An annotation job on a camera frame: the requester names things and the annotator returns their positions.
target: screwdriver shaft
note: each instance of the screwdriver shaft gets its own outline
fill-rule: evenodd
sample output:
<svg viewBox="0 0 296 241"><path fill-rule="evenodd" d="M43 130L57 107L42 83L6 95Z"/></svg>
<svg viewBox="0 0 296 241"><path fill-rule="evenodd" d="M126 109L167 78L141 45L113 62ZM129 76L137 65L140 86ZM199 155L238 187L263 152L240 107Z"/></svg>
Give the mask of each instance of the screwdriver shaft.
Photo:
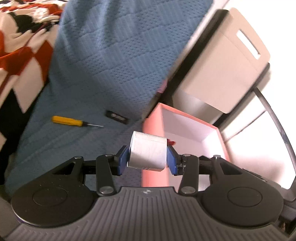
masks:
<svg viewBox="0 0 296 241"><path fill-rule="evenodd" d="M104 127L104 126L99 126L99 125L94 125L94 124L87 124L88 126L96 126L96 127Z"/></svg>

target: open box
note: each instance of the open box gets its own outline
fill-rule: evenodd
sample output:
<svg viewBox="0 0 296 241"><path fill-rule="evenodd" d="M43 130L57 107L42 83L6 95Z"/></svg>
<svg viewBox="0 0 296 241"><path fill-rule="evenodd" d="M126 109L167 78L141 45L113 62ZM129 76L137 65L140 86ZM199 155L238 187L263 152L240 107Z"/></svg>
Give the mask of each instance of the open box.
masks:
<svg viewBox="0 0 296 241"><path fill-rule="evenodd" d="M143 132L175 141L174 149L178 154L203 155L209 158L220 155L229 161L217 127L162 103L145 120ZM202 176L200 175L200 183L205 178ZM172 175L168 167L161 172L142 170L143 187L173 186L178 191L181 179L182 176Z"/></svg>

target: paper towel roll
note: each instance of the paper towel roll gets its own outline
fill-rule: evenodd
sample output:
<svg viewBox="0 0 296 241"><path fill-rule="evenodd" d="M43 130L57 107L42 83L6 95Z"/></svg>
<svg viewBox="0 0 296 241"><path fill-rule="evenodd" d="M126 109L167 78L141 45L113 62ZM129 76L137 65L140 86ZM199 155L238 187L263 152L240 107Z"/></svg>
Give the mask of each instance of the paper towel roll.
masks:
<svg viewBox="0 0 296 241"><path fill-rule="evenodd" d="M162 171L166 167L167 139L134 131L128 167Z"/></svg>

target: patterned blanket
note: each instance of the patterned blanket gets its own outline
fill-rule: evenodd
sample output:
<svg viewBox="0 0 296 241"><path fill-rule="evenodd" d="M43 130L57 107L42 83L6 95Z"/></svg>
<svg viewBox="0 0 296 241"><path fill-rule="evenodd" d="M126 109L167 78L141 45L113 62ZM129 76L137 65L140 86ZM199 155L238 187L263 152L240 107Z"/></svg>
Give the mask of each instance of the patterned blanket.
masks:
<svg viewBox="0 0 296 241"><path fill-rule="evenodd" d="M0 184L46 84L58 23L67 1L0 1Z"/></svg>

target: blue bedspread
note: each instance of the blue bedspread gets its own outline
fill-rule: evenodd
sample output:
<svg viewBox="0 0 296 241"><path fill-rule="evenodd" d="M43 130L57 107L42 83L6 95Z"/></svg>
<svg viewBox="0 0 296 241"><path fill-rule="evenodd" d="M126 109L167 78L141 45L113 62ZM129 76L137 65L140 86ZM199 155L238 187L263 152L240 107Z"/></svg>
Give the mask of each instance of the blue bedspread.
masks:
<svg viewBox="0 0 296 241"><path fill-rule="evenodd" d="M197 28L212 0L70 0L63 12L50 67L21 137L9 194L73 156L95 159L129 145L141 115ZM106 110L129 118L124 125ZM102 129L53 124L60 115ZM118 186L140 186L127 169ZM94 189L94 180L87 185Z"/></svg>

